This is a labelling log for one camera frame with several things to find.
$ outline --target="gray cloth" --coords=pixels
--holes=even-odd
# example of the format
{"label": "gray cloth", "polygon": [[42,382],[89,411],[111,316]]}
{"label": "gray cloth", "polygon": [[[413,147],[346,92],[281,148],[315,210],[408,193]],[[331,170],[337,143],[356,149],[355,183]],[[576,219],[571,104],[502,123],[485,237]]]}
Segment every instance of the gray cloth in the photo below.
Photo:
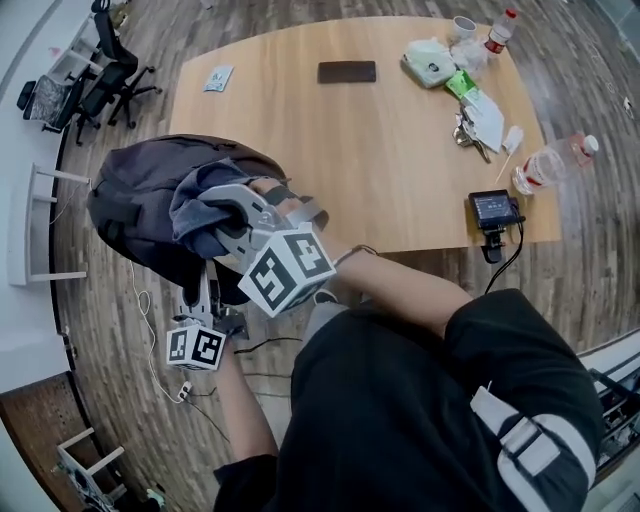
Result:
{"label": "gray cloth", "polygon": [[191,171],[176,188],[169,208],[173,241],[183,244],[204,259],[227,254],[228,251],[215,237],[214,229],[232,217],[232,210],[208,206],[199,201],[198,196],[211,187],[244,184],[253,179],[229,158]]}
{"label": "gray cloth", "polygon": [[70,85],[59,84],[46,75],[41,76],[33,90],[29,120],[55,124],[70,90]]}

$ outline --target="plastic bag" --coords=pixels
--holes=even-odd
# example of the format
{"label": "plastic bag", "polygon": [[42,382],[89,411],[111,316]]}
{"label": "plastic bag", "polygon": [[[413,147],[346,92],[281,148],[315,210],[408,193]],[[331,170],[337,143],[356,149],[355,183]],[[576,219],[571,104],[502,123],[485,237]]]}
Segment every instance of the plastic bag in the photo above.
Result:
{"label": "plastic bag", "polygon": [[464,69],[471,78],[478,78],[487,67],[488,53],[479,39],[463,39],[451,47],[451,57],[455,64]]}

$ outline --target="black cable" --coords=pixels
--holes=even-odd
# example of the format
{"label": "black cable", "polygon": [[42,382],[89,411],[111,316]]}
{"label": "black cable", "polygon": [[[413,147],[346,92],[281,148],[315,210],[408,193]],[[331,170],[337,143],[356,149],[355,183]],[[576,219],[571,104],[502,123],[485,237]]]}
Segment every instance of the black cable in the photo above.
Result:
{"label": "black cable", "polygon": [[[518,216],[518,219],[520,219],[520,211],[518,210],[518,208],[513,206],[513,211]],[[493,274],[493,277],[489,281],[489,284],[487,285],[487,288],[484,291],[485,295],[489,293],[489,290],[491,289],[493,284],[496,282],[496,279],[498,279],[498,277],[500,277],[500,275],[502,275],[502,273],[505,270],[507,270],[507,268],[509,268],[509,265],[511,265],[516,260],[516,258],[520,256],[520,252],[522,251],[522,243],[524,242],[524,226],[521,220],[518,220],[518,231],[520,232],[520,242],[518,243],[518,248],[516,249],[516,252],[514,252],[511,258],[509,258],[498,270],[496,270],[496,273]]]}
{"label": "black cable", "polygon": [[300,338],[291,338],[289,336],[283,336],[281,338],[269,338],[258,343],[254,347],[238,349],[234,352],[234,354],[248,354],[250,352],[253,352],[254,350],[259,349],[261,346],[266,345],[267,343],[271,343],[272,341],[282,341],[282,340],[302,341]]}
{"label": "black cable", "polygon": [[200,407],[198,407],[196,404],[194,404],[189,400],[185,399],[185,402],[187,402],[191,407],[193,407],[196,411],[198,411],[205,418],[207,418],[209,420],[209,423],[211,423],[213,427],[218,431],[218,434],[220,434],[227,443],[231,443],[231,441],[229,441],[229,438],[224,435],[224,432],[222,431],[222,429],[218,425],[216,425],[216,422],[213,421],[206,412],[204,412],[202,409],[200,409]]}
{"label": "black cable", "polygon": [[[270,343],[272,341],[281,341],[281,340],[293,340],[293,341],[302,341],[300,338],[291,338],[289,336],[283,336],[281,338],[268,338],[260,343],[258,343],[256,346],[251,347],[251,348],[243,348],[243,349],[239,349],[236,350],[234,353],[235,354],[248,354],[250,352],[253,352],[254,350],[259,349],[260,347],[262,347],[263,345],[266,345],[267,343]],[[245,376],[247,377],[279,377],[279,378],[283,378],[283,379],[290,379],[291,375],[278,375],[278,374],[271,374],[271,373],[246,373]],[[209,391],[209,393],[204,393],[201,395],[196,395],[193,393],[189,393],[189,396],[193,396],[193,397],[207,397],[207,396],[212,396],[215,392],[216,389],[218,389],[217,387],[213,388],[211,391]]]}

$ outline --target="office chair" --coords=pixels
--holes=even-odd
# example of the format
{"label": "office chair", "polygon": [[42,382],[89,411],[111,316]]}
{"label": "office chair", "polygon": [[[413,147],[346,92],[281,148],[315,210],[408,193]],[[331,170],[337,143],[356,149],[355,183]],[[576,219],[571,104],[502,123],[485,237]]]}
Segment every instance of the office chair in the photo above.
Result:
{"label": "office chair", "polygon": [[38,82],[27,82],[18,99],[17,106],[23,111],[22,118],[27,121],[41,121],[42,131],[61,133],[75,114],[78,114],[78,127],[88,122],[94,128],[100,123],[88,115],[80,106],[80,100],[87,80],[96,77],[87,66],[76,78],[69,74],[73,84],[60,84],[47,75]]}
{"label": "office chair", "polygon": [[[110,4],[110,0],[95,0],[91,5],[91,10],[94,13],[94,21],[98,35],[100,36],[102,52],[114,62],[107,64],[103,71],[97,76],[95,82],[82,99],[81,106],[88,117],[93,118],[102,111],[107,103],[113,103],[114,95],[118,95],[120,99],[109,117],[108,124],[114,126],[116,124],[116,116],[120,112],[120,109],[124,109],[127,126],[133,129],[136,127],[136,123],[131,120],[131,100],[135,96],[149,91],[155,91],[156,94],[161,94],[162,89],[153,85],[136,89],[136,86],[145,73],[155,72],[153,66],[145,66],[132,82],[127,84],[127,79],[132,77],[138,69],[138,59],[120,44],[120,40],[116,36],[111,18],[109,17]],[[83,126],[84,123],[82,126],[79,125],[77,142],[80,139]]]}

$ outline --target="hand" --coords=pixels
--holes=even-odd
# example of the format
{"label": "hand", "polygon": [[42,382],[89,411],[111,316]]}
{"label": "hand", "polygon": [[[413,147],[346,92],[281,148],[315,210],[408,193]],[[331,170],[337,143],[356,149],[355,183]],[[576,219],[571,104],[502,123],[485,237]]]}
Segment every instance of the hand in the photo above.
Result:
{"label": "hand", "polygon": [[[260,178],[259,180],[252,181],[249,184],[249,188],[260,195],[264,195],[269,192],[269,190],[279,185],[280,182],[272,178]],[[278,210],[278,213],[284,217],[300,206],[302,206],[302,201],[300,201],[300,199],[287,198],[278,206],[276,206],[276,210]],[[349,249],[348,245],[329,237],[326,233],[323,233],[317,227],[314,227],[313,230],[320,239],[324,250],[327,251],[327,254],[331,259],[336,259],[338,256],[344,254],[345,251]]]}
{"label": "hand", "polygon": [[[278,180],[274,180],[273,178],[260,178],[259,180],[252,181],[249,183],[249,188],[254,192],[257,192],[261,196],[265,195],[269,190],[279,187],[280,182]],[[300,199],[296,199],[295,197],[288,197],[284,201],[282,201],[278,206],[276,206],[276,210],[283,217],[286,217],[287,214],[291,213],[293,210],[297,210],[302,206],[302,201]]]}

